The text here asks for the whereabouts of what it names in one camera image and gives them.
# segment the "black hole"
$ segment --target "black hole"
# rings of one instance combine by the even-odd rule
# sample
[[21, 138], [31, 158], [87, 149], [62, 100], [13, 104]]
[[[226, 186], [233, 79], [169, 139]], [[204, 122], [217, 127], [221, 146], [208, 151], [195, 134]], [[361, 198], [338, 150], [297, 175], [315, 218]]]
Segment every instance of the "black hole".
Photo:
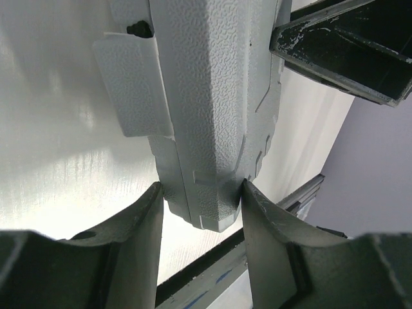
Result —
[[153, 37], [152, 29], [150, 29], [150, 25], [145, 21], [138, 21], [136, 24], [128, 26], [126, 31], [128, 34], [133, 34], [144, 39]]
[[96, 233], [91, 231], [91, 230], [85, 230], [84, 232], [80, 232], [78, 234], [76, 234], [72, 240], [77, 240], [77, 239], [88, 239], [88, 238], [92, 238], [95, 237]]

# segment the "gray plastic object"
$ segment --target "gray plastic object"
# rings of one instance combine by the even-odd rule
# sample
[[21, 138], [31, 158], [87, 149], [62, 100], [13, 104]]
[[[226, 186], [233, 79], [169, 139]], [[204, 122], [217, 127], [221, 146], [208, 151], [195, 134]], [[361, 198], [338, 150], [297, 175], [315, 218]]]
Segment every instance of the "gray plastic object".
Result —
[[[123, 33], [107, 33], [93, 49], [120, 126], [149, 137], [170, 210], [221, 232], [235, 222], [241, 183], [258, 175], [274, 135], [283, 61], [269, 43], [290, 1], [110, 5]], [[141, 20], [152, 38], [125, 34]]]

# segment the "gray textured plastic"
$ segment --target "gray textured plastic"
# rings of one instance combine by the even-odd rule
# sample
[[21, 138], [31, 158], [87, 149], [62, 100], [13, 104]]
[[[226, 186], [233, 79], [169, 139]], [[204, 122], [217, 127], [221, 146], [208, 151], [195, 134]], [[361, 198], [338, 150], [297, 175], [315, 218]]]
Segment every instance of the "gray textured plastic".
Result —
[[171, 211], [221, 232], [274, 134], [283, 62], [269, 42], [281, 1], [149, 4], [154, 37], [107, 35], [94, 44], [97, 62], [124, 134], [149, 135]]

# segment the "gray wall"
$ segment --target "gray wall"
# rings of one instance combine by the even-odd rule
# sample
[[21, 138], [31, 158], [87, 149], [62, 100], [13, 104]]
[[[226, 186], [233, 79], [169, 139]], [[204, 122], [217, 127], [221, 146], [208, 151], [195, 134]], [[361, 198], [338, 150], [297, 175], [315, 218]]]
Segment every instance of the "gray wall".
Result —
[[355, 99], [307, 222], [356, 236], [412, 231], [412, 96], [396, 108]]

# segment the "blue mark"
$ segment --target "blue mark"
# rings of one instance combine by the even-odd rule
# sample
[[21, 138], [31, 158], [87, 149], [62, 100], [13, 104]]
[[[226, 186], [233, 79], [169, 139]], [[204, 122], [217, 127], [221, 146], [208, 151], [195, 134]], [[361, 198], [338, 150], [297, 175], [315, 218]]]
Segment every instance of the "blue mark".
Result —
[[228, 274], [229, 274], [229, 272], [231, 272], [232, 270], [230, 269], [230, 270], [228, 270], [227, 272], [225, 272], [223, 275], [221, 275], [220, 277], [219, 277], [219, 279], [218, 280], [216, 280], [216, 284], [218, 284], [220, 281], [222, 281]]
[[204, 292], [203, 294], [200, 294], [198, 297], [196, 297], [195, 299], [192, 300], [192, 302], [190, 304], [188, 304], [184, 309], [189, 309], [191, 306], [193, 306], [196, 301], [198, 301], [199, 299], [201, 299], [203, 297], [203, 295], [205, 295], [208, 291]]

